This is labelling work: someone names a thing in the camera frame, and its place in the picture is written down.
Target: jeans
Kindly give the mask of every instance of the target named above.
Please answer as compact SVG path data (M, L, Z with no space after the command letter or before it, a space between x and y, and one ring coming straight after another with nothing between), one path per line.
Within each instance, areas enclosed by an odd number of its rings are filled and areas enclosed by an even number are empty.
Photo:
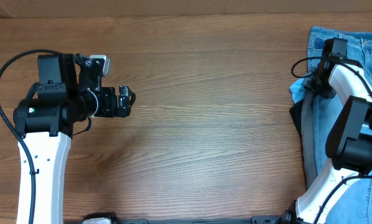
M322 27L313 27L310 31L307 56L321 56L324 41L333 37L348 40L348 58L358 60L363 65L365 78L372 86L372 33L341 32ZM319 61L320 60L309 60L307 62L308 68L313 65L317 66ZM297 80L290 87L290 91L294 102L304 99L305 90L302 86L302 79ZM342 110L342 104L338 96L333 99L316 96L309 102L312 104L312 110L310 110L311 114L308 112L301 115L303 117L302 120L311 117L313 121L312 127L305 125L305 128L313 129L310 140L309 138L302 138L303 141L313 141L313 144L302 143L304 147L305 145L311 145L313 147L312 149L304 149L304 168L307 187L309 187L315 179L313 175L320 173L325 164L327 158L325 154L327 136ZM305 129L301 132L302 134L307 133L307 130ZM359 180L357 183L353 184L331 209L327 216L326 223L372 224L372 179Z

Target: denim fabric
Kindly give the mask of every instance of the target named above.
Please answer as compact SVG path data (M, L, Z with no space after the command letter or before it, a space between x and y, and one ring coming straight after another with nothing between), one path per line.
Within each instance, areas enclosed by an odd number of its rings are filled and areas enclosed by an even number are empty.
M321 56L324 41L338 37L348 40L348 58L358 60L365 69L365 77L372 86L372 33L367 32L340 32L322 27L313 27L310 32L307 56ZM320 60L308 61L308 68L317 66ZM305 91L302 87L302 80L297 80L291 87L292 99L297 101L303 99ZM313 142L315 169L320 173L325 160L325 143L327 136L342 110L342 104L338 96L334 99L326 99L316 96L312 102L313 113ZM359 180L353 184L327 216L328 224L342 223L369 223L372 224L372 179Z

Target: white casing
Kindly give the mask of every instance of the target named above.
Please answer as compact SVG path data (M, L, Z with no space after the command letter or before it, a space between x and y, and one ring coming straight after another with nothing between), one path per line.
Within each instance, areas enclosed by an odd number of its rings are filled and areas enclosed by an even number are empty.
M365 78L365 72L362 68L359 68L354 65L348 66L359 72L361 77L363 77L365 82L368 84ZM351 72L349 69L345 68L342 65L334 66L328 79L328 83L332 88L334 88L334 90L338 94L342 102L342 105L345 105L349 96L357 96L366 99L369 102L372 102L372 98L369 96L361 80L353 72Z
M29 133L24 139L34 162L36 194L35 224L63 224L63 186L71 138L63 133L49 137L48 132ZM17 224L28 224L31 200L30 167L19 144L21 180Z
M335 186L337 186L342 179L356 175L358 175L358 173L352 170L334 169L331 159L327 159L320 175L316 177L308 191L298 198L295 205L297 217L304 219L304 222L313 223L319 213L320 206L322 206L324 200ZM327 214L331 208L335 205L338 199L340 199L343 193L345 193L346 190L348 190L348 188L356 181L358 181L358 179L349 180L346 184L343 184L335 194L333 194L324 208L318 223L325 222Z

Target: thin black wire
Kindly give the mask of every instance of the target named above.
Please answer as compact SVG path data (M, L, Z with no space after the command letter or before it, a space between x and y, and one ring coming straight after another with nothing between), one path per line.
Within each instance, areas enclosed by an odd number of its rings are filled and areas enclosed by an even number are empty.
M91 119L91 117L88 117L88 126L84 130L73 134L73 136L77 135L77 134L84 133L85 131L89 131L91 128L92 128L92 119Z
M29 55L29 54L34 54L34 53L50 53L50 54L61 54L60 52L56 52L54 50L45 50L45 49L37 49L37 50L28 50L26 52L23 52L19 55L16 55L9 61L7 61L4 66L0 69L0 79L2 74L4 73L5 69L10 66L11 63L16 61L17 59ZM30 214L29 214L29 224L33 224L34 222L34 211L35 211L35 168L34 168L34 163L32 161L32 157L30 154L30 150L23 141L23 139L19 136L19 134L16 132L14 129L13 125L11 122L8 120L7 116L5 115L4 111L2 110L1 104L0 104L0 115L2 119L4 120L6 126L11 130L12 134L16 137L16 139L19 141L20 145L23 147L24 153L26 154L27 160L29 161L29 166L30 166L30 175L31 175L31 203L30 203Z
M310 75L306 75L306 76L298 76L296 74L294 74L294 68L301 62L303 61L306 61L306 60L312 60L312 59L324 59L324 60L327 60L329 62L333 62L335 64L339 64L339 65L342 65L344 66L345 68L347 68L348 70L350 70L351 72L353 72L355 75L357 75L357 77L360 79L360 81L362 82L362 84L365 86L366 88L366 91L367 93L369 94L369 96L372 98L372 91L370 89L370 87L368 86L368 84L366 83L366 81L364 80L364 78L360 75L359 72L357 72L356 70L354 70L353 68L351 68L349 65L343 63L343 62L339 62L335 59L332 59L332 58L329 58L329 57L307 57L307 58L303 58L301 60L299 60L298 62L296 62L292 68L291 68L291 74L292 76L296 77L296 78L307 78L307 77L311 77L312 75L314 75L314 73L310 74ZM357 175L357 176L354 176L354 177L347 177L343 180L341 180L341 182L339 184L337 184L337 186L334 187L334 189L329 193L329 195L326 197L326 199L324 200L322 206L320 206L320 209L319 209L319 213L317 214L316 218L315 218L315 221L313 222L313 224L317 224L317 222L319 221L319 218L320 218L320 215L323 213L324 211L324 208L326 206L326 204L328 203L328 201L331 199L331 197L335 194L335 192L343 185L343 184L346 184L346 182L348 182L348 180L353 180L353 179L372 179L372 175Z

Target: wooden surface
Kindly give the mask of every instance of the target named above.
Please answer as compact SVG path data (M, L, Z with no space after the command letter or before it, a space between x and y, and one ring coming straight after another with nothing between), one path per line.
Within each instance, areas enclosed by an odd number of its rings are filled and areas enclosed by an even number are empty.
M65 219L273 215L305 192L288 87L313 25L372 31L372 13L1 19L0 68L30 49L107 54L104 86L137 95L130 117L96 118L74 137ZM0 100L9 116L37 80L36 55L8 68ZM15 223L19 168L0 118L0 223Z
M0 17L372 12L372 0L0 0Z

